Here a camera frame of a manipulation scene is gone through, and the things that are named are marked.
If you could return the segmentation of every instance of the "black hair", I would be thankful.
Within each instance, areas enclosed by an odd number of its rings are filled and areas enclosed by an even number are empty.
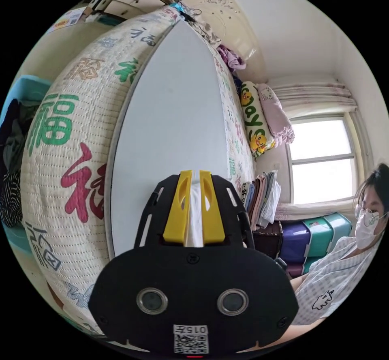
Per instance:
[[[355,196],[358,202],[363,200],[367,187],[374,187],[384,206],[384,214],[389,216],[389,167],[386,164],[381,163],[359,187]]]

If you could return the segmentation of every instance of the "curtain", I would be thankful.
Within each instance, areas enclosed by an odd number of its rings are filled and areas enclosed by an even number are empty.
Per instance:
[[[288,118],[356,111],[348,88],[330,77],[277,78],[268,86],[275,92]]]
[[[315,114],[357,111],[358,106],[351,92],[329,75],[279,77],[269,80],[288,118],[314,116]],[[354,222],[354,201],[345,199],[316,204],[282,204],[276,209],[278,221],[300,221],[338,212]]]

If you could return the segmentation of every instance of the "woman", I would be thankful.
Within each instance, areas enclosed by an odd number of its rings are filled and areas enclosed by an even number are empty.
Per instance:
[[[307,274],[291,280],[299,311],[291,326],[267,348],[310,331],[331,315],[355,288],[372,261],[384,231],[389,228],[389,167],[380,164],[356,195],[355,237],[342,237]],[[258,346],[247,349],[262,349]]]

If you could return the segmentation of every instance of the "white face mask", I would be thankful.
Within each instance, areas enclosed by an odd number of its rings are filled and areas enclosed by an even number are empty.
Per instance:
[[[355,227],[355,238],[358,249],[367,248],[377,237],[374,230],[378,221],[382,218],[378,213],[372,213],[370,210],[363,210],[360,206],[355,209],[355,216],[358,218]]]

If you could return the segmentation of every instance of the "pillow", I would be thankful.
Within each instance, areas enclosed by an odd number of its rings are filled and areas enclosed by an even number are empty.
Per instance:
[[[244,124],[251,154],[257,159],[261,154],[273,148],[275,141],[263,115],[261,101],[254,83],[250,81],[242,83],[240,104],[243,109]]]

